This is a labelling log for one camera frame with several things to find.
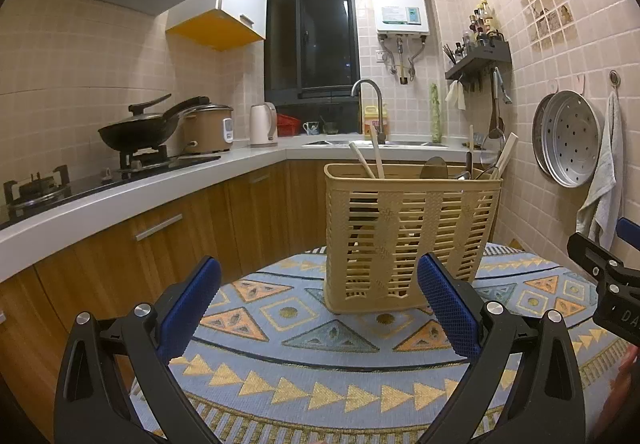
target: yellow bottle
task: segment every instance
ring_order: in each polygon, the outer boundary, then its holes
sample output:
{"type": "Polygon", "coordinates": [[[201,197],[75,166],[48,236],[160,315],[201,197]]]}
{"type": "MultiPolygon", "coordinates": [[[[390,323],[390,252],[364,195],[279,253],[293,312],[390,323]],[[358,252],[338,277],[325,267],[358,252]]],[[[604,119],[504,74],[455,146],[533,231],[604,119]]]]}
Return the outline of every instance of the yellow bottle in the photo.
{"type": "MultiPolygon", "coordinates": [[[[382,123],[385,131],[385,135],[389,135],[389,114],[386,110],[386,104],[382,105],[382,123]]],[[[378,117],[378,107],[371,104],[364,107],[364,121],[363,121],[363,133],[364,138],[371,138],[371,126],[375,126],[378,129],[380,118],[378,117]]]]}

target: red basket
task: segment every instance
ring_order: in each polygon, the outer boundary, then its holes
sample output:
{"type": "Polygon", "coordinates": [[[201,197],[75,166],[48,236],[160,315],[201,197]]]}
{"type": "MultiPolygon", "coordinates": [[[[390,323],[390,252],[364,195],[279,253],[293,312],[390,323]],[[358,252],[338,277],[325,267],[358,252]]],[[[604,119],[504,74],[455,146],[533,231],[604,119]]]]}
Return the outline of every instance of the red basket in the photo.
{"type": "Polygon", "coordinates": [[[295,117],[285,116],[284,114],[278,114],[278,136],[279,137],[292,137],[300,133],[300,126],[302,121],[295,117]]]}

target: black wall shelf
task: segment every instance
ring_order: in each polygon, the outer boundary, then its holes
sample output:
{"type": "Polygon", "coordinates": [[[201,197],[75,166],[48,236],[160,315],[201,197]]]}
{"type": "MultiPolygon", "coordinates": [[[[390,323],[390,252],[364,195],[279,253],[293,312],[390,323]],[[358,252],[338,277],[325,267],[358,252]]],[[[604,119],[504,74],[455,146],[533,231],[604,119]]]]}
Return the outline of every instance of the black wall shelf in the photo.
{"type": "Polygon", "coordinates": [[[511,49],[508,41],[494,40],[494,46],[476,47],[471,54],[462,58],[445,74],[448,80],[477,79],[487,65],[495,62],[511,63],[511,49]]]}

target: white wall cabinet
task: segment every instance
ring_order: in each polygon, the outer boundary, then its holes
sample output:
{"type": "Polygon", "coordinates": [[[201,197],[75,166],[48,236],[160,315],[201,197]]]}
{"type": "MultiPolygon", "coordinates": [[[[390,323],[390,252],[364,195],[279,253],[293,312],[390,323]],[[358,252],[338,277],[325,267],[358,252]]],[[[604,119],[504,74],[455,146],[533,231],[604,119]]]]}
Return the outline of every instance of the white wall cabinet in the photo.
{"type": "Polygon", "coordinates": [[[267,0],[187,0],[169,10],[166,29],[216,50],[266,36],[267,0]]]}

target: white countertop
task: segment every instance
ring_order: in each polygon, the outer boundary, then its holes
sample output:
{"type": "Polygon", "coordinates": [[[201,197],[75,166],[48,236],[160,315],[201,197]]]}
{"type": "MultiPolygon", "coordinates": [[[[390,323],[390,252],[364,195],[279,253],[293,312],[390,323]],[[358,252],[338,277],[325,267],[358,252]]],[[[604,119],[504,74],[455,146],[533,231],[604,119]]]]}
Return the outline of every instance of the white countertop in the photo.
{"type": "MultiPolygon", "coordinates": [[[[305,144],[362,139],[361,135],[300,135],[281,138],[277,146],[270,148],[236,147],[222,153],[217,161],[155,175],[57,206],[0,231],[0,281],[98,231],[250,171],[287,159],[354,160],[348,146],[305,144]]],[[[391,135],[389,139],[431,140],[430,136],[419,135],[391,135]]],[[[462,141],[454,139],[448,148],[383,146],[382,154],[386,160],[427,160],[439,155],[447,162],[463,163],[466,148],[462,141]]],[[[364,157],[373,159],[372,148],[360,149],[364,157]]]]}

